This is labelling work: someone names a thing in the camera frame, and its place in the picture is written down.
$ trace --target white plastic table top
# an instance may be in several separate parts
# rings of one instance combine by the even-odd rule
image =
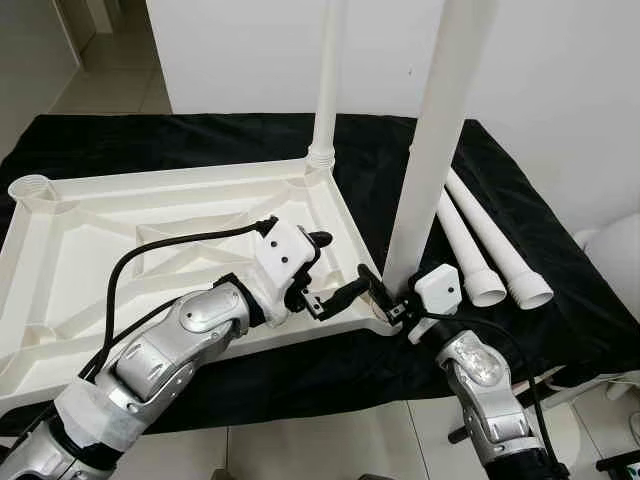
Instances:
[[[0,254],[0,415],[53,398],[95,353],[109,273],[137,245],[274,214],[334,236],[310,272],[310,289],[320,297],[355,278],[359,263],[376,272],[331,171],[308,171],[304,159],[69,180],[23,177],[10,193],[17,204]],[[118,284],[116,331],[226,273],[242,279],[253,258],[252,235],[139,257]],[[252,329],[220,358],[360,328],[397,331],[358,299],[330,321],[301,312],[277,328]]]

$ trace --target tiled floor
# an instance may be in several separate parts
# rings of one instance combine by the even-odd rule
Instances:
[[[78,71],[51,113],[168,114],[171,105],[142,0],[123,2],[114,34],[97,34],[82,52]]]
[[[616,402],[604,386],[573,405],[545,413],[554,448],[573,479],[605,480],[595,462],[635,450],[627,425],[637,394]],[[359,412],[144,436],[113,478],[208,480],[227,468],[237,480],[356,480],[363,473],[395,480],[487,478],[471,442],[450,445],[460,425],[455,398],[394,402]],[[8,444],[0,438],[0,444]]]

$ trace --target black cloth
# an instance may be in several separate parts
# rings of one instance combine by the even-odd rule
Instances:
[[[340,115],[334,177],[362,237],[381,269],[408,158],[414,119]],[[313,129],[308,114],[183,116],[40,116],[0,167],[0,233],[13,202],[9,183],[29,173],[85,177],[229,163],[299,158]],[[501,304],[460,311],[507,328],[540,373],[567,365],[566,384],[595,374],[640,368],[640,328],[560,225],[509,155],[477,121],[465,123],[454,167],[554,300],[521,311]],[[456,265],[437,220],[422,265]],[[494,332],[478,334],[507,357],[514,380],[524,378],[514,348]],[[406,332],[392,338],[345,333],[200,369],[189,387],[151,427],[171,431],[328,414],[396,399],[449,394],[434,352],[412,347]],[[21,408],[0,420],[13,433],[33,416]]]

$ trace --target white plastic pipe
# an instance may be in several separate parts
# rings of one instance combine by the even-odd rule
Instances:
[[[393,294],[406,286],[424,253],[496,3],[444,3],[384,268],[384,283]]]
[[[531,270],[453,170],[447,175],[446,185],[458,208],[502,272],[509,293],[518,306],[530,310],[551,300],[553,291],[544,278]]]
[[[318,108],[313,125],[313,140],[307,155],[307,164],[312,168],[331,168],[335,163],[333,132],[336,126],[345,6],[346,0],[327,0],[325,8]]]
[[[438,220],[464,275],[464,289],[476,307],[489,307],[504,300],[507,290],[489,268],[462,217],[445,190],[438,204]]]

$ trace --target white tape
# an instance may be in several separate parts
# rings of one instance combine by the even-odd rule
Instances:
[[[103,443],[125,452],[147,427],[93,383],[80,378],[71,382],[54,403],[65,432],[79,447]]]

